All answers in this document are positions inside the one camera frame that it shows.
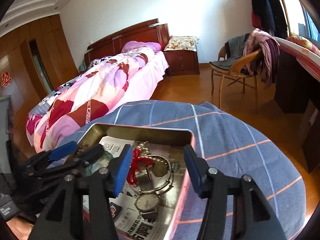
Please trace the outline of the pink patchwork quilt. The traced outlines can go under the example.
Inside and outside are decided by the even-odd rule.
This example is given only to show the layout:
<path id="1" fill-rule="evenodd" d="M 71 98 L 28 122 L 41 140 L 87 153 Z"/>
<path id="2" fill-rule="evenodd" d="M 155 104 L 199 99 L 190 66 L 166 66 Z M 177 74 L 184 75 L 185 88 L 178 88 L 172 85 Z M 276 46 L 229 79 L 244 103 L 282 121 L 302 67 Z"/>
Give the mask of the pink patchwork quilt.
<path id="1" fill-rule="evenodd" d="M 27 115 L 27 138 L 37 153 L 107 114 L 125 95 L 129 79 L 156 53 L 149 47 L 102 59 L 88 71 L 43 98 Z"/>

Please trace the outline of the blue plaid tablecloth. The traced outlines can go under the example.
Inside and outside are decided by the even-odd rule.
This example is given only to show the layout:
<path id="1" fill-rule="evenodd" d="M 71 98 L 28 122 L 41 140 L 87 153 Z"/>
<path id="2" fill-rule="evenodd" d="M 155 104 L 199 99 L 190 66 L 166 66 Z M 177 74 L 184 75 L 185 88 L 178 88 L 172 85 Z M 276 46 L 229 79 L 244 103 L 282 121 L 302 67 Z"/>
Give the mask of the blue plaid tablecloth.
<path id="1" fill-rule="evenodd" d="M 301 231 L 306 213 L 305 185 L 289 158 L 263 133 L 208 102 L 145 100 L 128 102 L 98 123 L 188 129 L 197 155 L 225 175 L 253 178 L 268 199 L 287 239 Z"/>

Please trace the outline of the grey garment on chair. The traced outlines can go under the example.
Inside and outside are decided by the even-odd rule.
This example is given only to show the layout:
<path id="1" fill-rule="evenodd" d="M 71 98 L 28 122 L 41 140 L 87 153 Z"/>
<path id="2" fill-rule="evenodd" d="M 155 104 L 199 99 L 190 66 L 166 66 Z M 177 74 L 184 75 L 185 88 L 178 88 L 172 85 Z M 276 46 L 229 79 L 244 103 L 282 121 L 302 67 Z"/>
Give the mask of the grey garment on chair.
<path id="1" fill-rule="evenodd" d="M 224 70 L 229 70 L 232 64 L 242 57 L 248 37 L 249 33 L 246 33 L 229 39 L 225 43 L 226 56 L 219 56 L 218 61 L 210 62 L 210 64 Z"/>

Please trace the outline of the wicker chair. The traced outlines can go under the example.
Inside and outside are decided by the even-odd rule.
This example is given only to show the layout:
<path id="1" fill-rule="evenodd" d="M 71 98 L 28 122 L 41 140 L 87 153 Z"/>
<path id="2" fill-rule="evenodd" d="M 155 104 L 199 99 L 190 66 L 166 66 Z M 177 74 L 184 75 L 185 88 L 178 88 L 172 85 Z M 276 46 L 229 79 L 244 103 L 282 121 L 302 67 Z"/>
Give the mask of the wicker chair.
<path id="1" fill-rule="evenodd" d="M 245 94 L 246 87 L 249 87 L 254 90 L 254 104 L 255 111 L 258 111 L 258 84 L 257 84 L 257 75 L 249 75 L 241 72 L 244 69 L 246 64 L 255 63 L 256 60 L 262 57 L 263 53 L 261 49 L 258 49 L 246 56 L 243 56 L 237 59 L 229 69 L 222 69 L 210 62 L 210 67 L 212 69 L 211 73 L 211 95 L 214 94 L 214 76 L 220 77 L 219 90 L 218 90 L 218 108 L 221 109 L 222 106 L 222 87 L 224 79 L 232 80 L 228 86 L 231 86 L 235 83 L 242 84 L 242 92 Z"/>

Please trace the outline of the printed paper in tin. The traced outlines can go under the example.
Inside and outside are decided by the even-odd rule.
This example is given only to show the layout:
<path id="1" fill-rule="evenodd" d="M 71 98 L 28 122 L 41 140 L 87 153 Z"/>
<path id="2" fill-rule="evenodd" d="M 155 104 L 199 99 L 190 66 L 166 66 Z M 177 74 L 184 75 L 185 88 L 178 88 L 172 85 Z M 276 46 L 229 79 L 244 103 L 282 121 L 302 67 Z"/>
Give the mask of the printed paper in tin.
<path id="1" fill-rule="evenodd" d="M 104 148 L 103 156 L 95 163 L 89 165 L 85 172 L 92 175 L 100 168 L 108 167 L 111 159 L 118 157 L 126 144 L 132 146 L 133 150 L 139 148 L 141 156 L 156 154 L 164 156 L 169 161 L 169 154 L 160 150 L 157 145 L 149 145 L 148 142 L 137 142 L 134 140 L 117 139 L 111 136 L 102 137 L 99 143 Z M 130 239 L 169 239 L 171 230 L 171 219 L 174 214 L 173 207 L 165 206 L 165 194 L 172 188 L 172 182 L 159 193 L 160 204 L 157 207 L 158 218 L 152 222 L 144 220 L 135 207 L 136 199 L 141 195 L 133 191 L 125 181 L 122 192 L 117 198 L 110 199 L 110 208 L 116 230 L 122 237 Z"/>

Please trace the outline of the wooden wardrobe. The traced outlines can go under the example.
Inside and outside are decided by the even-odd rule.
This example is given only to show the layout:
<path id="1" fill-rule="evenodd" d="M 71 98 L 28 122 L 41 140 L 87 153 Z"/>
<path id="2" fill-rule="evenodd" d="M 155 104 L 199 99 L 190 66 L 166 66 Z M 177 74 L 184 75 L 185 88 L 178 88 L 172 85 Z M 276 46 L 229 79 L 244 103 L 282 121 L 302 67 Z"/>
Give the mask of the wooden wardrobe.
<path id="1" fill-rule="evenodd" d="M 9 72 L 11 83 L 1 86 L 14 112 L 14 138 L 26 140 L 28 112 L 48 95 L 50 88 L 77 76 L 59 15 L 24 24 L 1 37 L 1 74 Z"/>

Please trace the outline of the floral cushion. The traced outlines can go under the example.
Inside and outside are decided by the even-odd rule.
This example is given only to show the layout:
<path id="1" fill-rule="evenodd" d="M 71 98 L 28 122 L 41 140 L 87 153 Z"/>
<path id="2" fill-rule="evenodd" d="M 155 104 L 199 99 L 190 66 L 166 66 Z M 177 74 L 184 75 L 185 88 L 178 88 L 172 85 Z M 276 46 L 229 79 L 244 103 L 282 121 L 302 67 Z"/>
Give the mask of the floral cushion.
<path id="1" fill-rule="evenodd" d="M 165 46 L 164 51 L 197 51 L 196 45 L 198 41 L 199 39 L 196 36 L 172 36 Z"/>

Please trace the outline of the red knot charm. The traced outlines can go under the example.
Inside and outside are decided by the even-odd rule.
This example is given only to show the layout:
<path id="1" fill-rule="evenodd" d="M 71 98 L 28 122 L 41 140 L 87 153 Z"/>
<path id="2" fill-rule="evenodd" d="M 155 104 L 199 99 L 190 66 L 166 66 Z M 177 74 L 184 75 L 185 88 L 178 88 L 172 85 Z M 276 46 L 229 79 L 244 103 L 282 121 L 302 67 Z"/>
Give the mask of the red knot charm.
<path id="1" fill-rule="evenodd" d="M 133 186 L 138 185 L 136 171 L 141 171 L 142 168 L 153 165 L 154 163 L 155 161 L 153 159 L 149 157 L 142 157 L 141 150 L 139 148 L 135 148 L 133 150 L 132 162 L 126 179 L 127 183 Z"/>

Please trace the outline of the pink tin box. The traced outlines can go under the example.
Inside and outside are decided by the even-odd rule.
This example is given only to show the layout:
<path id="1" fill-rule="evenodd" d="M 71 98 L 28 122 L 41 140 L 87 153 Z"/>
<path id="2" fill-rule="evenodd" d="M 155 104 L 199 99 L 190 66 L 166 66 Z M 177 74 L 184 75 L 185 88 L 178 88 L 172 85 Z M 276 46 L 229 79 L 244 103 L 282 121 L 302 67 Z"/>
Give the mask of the pink tin box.
<path id="1" fill-rule="evenodd" d="M 92 174 L 110 167 L 125 145 L 133 149 L 134 179 L 110 199 L 114 226 L 120 239 L 172 239 L 189 188 L 183 148 L 195 145 L 192 131 L 93 124 L 79 139 L 84 149 L 100 143 L 105 153 L 85 169 Z"/>

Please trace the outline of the silver bangle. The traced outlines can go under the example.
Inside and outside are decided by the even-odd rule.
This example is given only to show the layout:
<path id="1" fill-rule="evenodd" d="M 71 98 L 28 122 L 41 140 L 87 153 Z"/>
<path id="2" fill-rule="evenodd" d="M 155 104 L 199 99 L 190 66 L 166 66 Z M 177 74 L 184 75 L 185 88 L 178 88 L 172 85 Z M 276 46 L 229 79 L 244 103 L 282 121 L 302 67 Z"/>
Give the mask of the silver bangle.
<path id="1" fill-rule="evenodd" d="M 136 171 L 138 185 L 130 187 L 138 194 L 159 193 L 172 182 L 171 163 L 161 155 L 151 154 L 144 157 L 153 159 L 155 163 Z"/>

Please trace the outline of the silver wrist watch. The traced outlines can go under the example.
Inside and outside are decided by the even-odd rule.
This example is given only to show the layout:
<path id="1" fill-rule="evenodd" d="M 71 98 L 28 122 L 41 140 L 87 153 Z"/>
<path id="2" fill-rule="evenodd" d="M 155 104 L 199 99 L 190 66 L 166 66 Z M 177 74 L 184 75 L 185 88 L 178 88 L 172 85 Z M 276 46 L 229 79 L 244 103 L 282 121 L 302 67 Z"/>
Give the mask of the silver wrist watch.
<path id="1" fill-rule="evenodd" d="M 135 202 L 135 207 L 144 220 L 152 222 L 158 218 L 157 207 L 160 197 L 155 193 L 141 194 Z"/>

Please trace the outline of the hanging dark coats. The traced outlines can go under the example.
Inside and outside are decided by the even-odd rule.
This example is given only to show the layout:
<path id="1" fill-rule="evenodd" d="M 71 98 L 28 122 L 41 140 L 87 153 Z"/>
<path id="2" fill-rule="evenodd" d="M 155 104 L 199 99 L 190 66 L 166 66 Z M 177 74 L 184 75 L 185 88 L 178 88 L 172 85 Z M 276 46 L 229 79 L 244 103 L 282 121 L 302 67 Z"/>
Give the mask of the hanging dark coats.
<path id="1" fill-rule="evenodd" d="M 280 0 L 252 0 L 252 25 L 272 36 L 286 39 L 288 27 Z"/>

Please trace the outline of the floral pillow on desk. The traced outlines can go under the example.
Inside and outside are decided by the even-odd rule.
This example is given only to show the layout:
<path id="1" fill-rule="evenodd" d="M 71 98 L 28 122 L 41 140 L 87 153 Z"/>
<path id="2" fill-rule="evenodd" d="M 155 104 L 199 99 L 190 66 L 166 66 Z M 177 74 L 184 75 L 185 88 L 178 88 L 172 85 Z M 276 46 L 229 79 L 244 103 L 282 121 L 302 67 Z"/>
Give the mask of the floral pillow on desk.
<path id="1" fill-rule="evenodd" d="M 320 56 L 320 50 L 308 39 L 299 36 L 299 35 L 291 35 L 287 38 L 288 41 L 293 42 L 309 51 L 315 53 L 316 55 Z"/>

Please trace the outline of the bed with wooden headboard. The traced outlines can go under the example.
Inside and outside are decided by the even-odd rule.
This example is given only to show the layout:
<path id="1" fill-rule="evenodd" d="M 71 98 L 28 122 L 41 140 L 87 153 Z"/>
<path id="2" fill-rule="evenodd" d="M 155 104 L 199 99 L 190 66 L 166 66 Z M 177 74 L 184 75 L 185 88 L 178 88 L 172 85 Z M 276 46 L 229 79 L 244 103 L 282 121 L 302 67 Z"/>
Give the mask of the bed with wooden headboard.
<path id="1" fill-rule="evenodd" d="M 127 102 L 149 100 L 168 62 L 169 28 L 157 19 L 132 25 L 88 47 L 87 69 L 50 92 L 27 115 L 36 152 L 48 151 Z"/>

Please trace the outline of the dark desk with bedding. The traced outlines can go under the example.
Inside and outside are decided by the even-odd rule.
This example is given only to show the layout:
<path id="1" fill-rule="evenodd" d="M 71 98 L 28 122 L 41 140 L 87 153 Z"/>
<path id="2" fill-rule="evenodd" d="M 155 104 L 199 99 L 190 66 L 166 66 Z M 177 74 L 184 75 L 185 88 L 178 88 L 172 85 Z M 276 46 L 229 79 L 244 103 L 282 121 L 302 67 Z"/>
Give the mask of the dark desk with bedding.
<path id="1" fill-rule="evenodd" d="M 276 38 L 280 57 L 274 100 L 284 113 L 301 114 L 298 137 L 309 173 L 319 169 L 319 55 L 302 40 Z"/>

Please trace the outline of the window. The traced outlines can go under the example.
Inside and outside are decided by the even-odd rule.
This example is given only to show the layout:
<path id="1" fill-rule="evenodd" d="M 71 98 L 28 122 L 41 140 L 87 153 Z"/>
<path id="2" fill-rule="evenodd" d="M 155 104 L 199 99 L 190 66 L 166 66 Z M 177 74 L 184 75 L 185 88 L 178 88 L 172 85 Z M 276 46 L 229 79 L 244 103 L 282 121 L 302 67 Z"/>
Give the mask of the window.
<path id="1" fill-rule="evenodd" d="M 305 37 L 315 42 L 316 46 L 319 47 L 319 31 L 302 3 L 299 0 L 281 1 L 287 18 L 289 33 Z"/>

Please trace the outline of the wooden nightstand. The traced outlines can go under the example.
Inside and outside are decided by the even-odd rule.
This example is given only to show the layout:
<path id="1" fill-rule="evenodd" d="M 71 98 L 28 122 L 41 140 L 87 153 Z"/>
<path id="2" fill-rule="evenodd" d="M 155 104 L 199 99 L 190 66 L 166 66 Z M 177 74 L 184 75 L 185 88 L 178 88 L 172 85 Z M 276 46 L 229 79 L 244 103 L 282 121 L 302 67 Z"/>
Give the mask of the wooden nightstand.
<path id="1" fill-rule="evenodd" d="M 169 64 L 168 75 L 199 75 L 199 62 L 197 52 L 192 50 L 164 51 L 164 56 Z"/>

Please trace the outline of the mauve garment on chair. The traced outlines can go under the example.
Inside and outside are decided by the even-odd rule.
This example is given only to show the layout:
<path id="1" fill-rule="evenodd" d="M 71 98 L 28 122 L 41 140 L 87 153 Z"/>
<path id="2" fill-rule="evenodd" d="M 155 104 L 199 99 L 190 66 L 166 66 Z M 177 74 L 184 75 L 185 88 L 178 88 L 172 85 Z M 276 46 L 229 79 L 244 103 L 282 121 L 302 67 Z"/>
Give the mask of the mauve garment on chair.
<path id="1" fill-rule="evenodd" d="M 260 49 L 263 55 L 261 61 L 261 81 L 265 89 L 276 83 L 279 68 L 279 43 L 269 33 L 255 28 L 248 36 L 245 43 L 243 56 L 247 56 Z"/>

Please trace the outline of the red double happiness sticker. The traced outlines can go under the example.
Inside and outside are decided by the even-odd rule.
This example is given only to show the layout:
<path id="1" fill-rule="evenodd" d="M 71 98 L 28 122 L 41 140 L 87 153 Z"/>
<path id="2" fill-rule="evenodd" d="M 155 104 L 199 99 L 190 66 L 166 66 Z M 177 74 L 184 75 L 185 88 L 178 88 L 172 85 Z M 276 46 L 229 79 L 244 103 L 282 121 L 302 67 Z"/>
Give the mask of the red double happiness sticker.
<path id="1" fill-rule="evenodd" d="M 11 83 L 11 75 L 9 72 L 3 72 L 1 74 L 1 86 L 7 87 Z"/>

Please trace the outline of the purple pillow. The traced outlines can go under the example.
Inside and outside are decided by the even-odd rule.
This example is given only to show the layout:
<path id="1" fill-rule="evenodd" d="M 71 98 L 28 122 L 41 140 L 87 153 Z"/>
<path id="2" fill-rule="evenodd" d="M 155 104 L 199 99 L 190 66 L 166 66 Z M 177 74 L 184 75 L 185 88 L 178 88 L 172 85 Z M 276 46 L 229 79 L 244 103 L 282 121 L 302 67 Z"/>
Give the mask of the purple pillow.
<path id="1" fill-rule="evenodd" d="M 157 42 L 129 41 L 123 46 L 123 48 L 121 49 L 121 53 L 127 53 L 131 50 L 142 48 L 142 47 L 149 47 L 153 50 L 154 53 L 157 53 L 162 50 L 161 45 Z"/>

